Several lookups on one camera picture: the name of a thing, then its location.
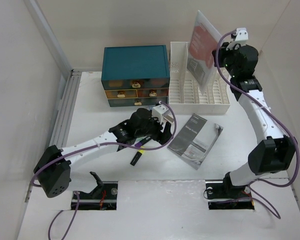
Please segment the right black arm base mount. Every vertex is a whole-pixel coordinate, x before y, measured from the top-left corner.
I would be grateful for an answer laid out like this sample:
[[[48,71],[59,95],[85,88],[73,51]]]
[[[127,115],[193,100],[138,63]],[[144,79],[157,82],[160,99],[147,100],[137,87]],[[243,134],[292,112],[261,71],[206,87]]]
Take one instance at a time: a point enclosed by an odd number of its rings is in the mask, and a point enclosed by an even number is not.
[[[248,186],[226,189],[222,180],[207,180],[204,197],[209,210],[254,210],[254,202]]]

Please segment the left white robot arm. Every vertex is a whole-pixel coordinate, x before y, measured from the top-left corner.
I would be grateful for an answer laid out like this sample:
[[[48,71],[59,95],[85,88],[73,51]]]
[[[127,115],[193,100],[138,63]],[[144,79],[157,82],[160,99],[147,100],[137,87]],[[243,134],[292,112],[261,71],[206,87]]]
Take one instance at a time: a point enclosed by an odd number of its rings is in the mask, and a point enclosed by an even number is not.
[[[90,198],[101,195],[102,186],[89,181],[84,187],[75,183],[72,174],[76,168],[101,156],[119,152],[125,148],[140,150],[146,140],[154,140],[161,146],[171,137],[171,123],[164,119],[169,108],[163,104],[151,110],[138,108],[129,119],[111,127],[103,134],[70,147],[49,146],[42,154],[33,173],[48,198],[65,192],[82,191]]]

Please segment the red booklet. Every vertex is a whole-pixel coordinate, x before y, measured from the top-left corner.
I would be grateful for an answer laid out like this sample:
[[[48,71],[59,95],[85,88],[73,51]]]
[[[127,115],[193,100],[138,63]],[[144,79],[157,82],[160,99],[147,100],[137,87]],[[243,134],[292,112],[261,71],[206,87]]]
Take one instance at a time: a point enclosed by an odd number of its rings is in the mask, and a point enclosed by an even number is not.
[[[206,91],[216,73],[212,52],[217,48],[221,34],[201,11],[198,11],[188,44],[187,70],[196,80],[201,93]]]

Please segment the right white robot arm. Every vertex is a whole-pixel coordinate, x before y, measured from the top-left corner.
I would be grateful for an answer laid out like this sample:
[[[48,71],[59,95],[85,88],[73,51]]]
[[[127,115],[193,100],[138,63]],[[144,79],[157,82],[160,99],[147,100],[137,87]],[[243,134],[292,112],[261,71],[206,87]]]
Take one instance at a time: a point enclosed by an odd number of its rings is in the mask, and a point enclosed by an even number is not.
[[[228,172],[218,191],[223,198],[236,198],[259,177],[276,174],[289,168],[296,147],[292,137],[270,117],[263,89],[254,76],[259,53],[250,46],[224,42],[212,55],[215,66],[225,68],[230,74],[231,92],[246,112],[254,130],[257,145],[250,152],[247,163]]]

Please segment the grey setup guide manual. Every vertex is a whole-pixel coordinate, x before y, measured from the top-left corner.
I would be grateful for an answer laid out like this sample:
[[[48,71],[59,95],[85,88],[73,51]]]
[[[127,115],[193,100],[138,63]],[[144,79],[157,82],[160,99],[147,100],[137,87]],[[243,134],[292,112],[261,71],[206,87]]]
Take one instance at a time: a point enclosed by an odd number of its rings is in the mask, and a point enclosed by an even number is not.
[[[193,114],[167,148],[198,170],[223,130],[223,126]]]

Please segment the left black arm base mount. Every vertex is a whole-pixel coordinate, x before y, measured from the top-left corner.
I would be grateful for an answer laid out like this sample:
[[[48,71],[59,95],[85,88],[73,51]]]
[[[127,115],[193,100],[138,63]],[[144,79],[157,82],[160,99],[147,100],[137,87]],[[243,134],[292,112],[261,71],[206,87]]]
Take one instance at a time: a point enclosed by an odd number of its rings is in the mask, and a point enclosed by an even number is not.
[[[78,210],[115,211],[117,209],[119,183],[117,181],[102,181],[93,171],[90,174],[94,178],[94,188],[89,192],[78,192]]]

